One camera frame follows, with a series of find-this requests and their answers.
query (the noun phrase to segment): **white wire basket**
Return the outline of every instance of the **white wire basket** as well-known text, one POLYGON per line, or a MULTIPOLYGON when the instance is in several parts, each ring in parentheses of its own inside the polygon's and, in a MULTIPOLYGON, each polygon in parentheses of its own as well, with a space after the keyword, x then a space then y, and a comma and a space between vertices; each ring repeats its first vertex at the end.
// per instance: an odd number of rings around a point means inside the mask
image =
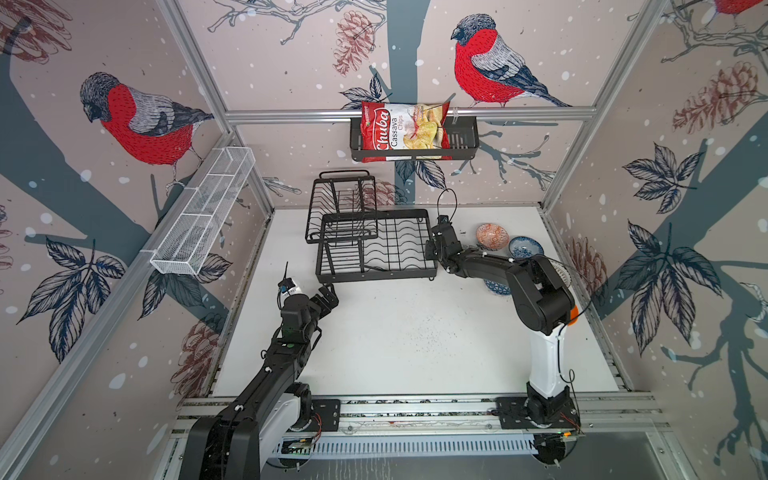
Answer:
POLYGON ((160 273, 197 275, 253 168, 247 147, 225 147, 152 256, 160 273))

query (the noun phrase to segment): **cable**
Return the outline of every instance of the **cable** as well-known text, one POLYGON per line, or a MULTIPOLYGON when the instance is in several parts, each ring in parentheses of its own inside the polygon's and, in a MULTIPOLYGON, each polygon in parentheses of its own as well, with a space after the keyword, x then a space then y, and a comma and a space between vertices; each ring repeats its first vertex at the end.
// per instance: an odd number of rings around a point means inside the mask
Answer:
POLYGON ((447 192, 453 192, 453 198, 454 198, 454 206, 453 206, 453 213, 451 214, 451 218, 448 219, 449 222, 453 221, 453 216, 456 215, 456 211, 458 209, 458 197, 456 196, 456 192, 452 188, 446 188, 442 192, 440 192, 440 195, 437 197, 437 215, 440 216, 440 198, 442 198, 442 195, 447 192))

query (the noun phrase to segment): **black dish rack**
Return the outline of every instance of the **black dish rack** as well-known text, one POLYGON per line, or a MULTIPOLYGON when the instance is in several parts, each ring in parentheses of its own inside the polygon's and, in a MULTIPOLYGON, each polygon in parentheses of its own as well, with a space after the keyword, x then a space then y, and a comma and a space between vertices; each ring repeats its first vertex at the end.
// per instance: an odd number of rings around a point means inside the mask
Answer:
POLYGON ((321 283, 434 278, 425 258, 429 214, 424 209, 323 215, 315 274, 321 283), (376 236, 362 226, 376 225, 376 236))
MULTIPOLYGON (((367 170, 329 170, 322 172, 312 185, 310 212, 306 219, 304 239, 307 243, 320 242, 323 216, 327 214, 350 214, 376 212, 376 179, 367 170)), ((329 226, 324 233, 325 240, 336 237, 358 236, 363 239, 375 238, 377 219, 364 217, 344 226, 346 230, 329 226)))

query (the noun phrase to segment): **aluminum rail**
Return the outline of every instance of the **aluminum rail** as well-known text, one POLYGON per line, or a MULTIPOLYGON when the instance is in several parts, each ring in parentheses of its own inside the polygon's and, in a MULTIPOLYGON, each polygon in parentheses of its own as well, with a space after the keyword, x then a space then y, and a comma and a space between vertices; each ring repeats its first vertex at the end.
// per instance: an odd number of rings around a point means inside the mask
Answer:
MULTIPOLYGON (((479 121, 589 121, 597 112, 595 107, 451 108, 448 116, 479 121)), ((225 114, 230 125, 339 123, 361 116, 360 110, 232 110, 225 114)))

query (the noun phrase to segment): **floor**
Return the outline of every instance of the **floor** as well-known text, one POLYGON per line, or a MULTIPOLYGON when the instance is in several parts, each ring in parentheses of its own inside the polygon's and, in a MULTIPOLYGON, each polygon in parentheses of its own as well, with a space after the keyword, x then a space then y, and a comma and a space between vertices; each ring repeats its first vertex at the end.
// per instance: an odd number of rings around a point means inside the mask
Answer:
MULTIPOLYGON (((428 209, 430 222, 436 210, 428 209)), ((453 224, 474 245, 481 223, 497 223, 511 237, 525 235, 558 258, 534 207, 459 208, 453 224)), ((306 210, 275 213, 259 264, 230 341, 215 396, 237 396, 261 367, 280 324, 277 282, 288 276, 312 296, 317 245, 304 240, 306 210)), ((440 269, 427 279, 337 283, 339 306, 321 320, 323 338, 300 381, 314 395, 408 395, 524 392, 530 372, 528 329, 510 296, 489 291, 480 279, 440 269)), ((576 373, 577 392, 617 390, 585 319, 566 332, 564 369, 576 373)))

